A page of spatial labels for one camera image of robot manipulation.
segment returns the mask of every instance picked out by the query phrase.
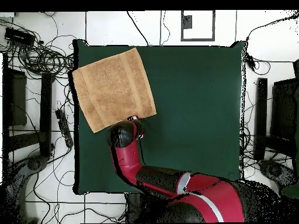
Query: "dark green mat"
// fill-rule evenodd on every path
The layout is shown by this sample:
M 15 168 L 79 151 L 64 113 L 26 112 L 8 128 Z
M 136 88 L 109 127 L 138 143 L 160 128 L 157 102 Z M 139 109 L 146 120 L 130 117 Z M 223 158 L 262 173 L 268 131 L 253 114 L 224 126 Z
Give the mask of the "dark green mat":
M 77 40 L 78 66 L 129 46 L 87 46 Z M 157 115 L 142 119 L 147 165 L 236 180 L 239 167 L 241 51 L 229 47 L 136 47 L 147 72 Z M 74 191 L 136 192 L 115 174 L 106 130 L 93 134 L 79 109 Z

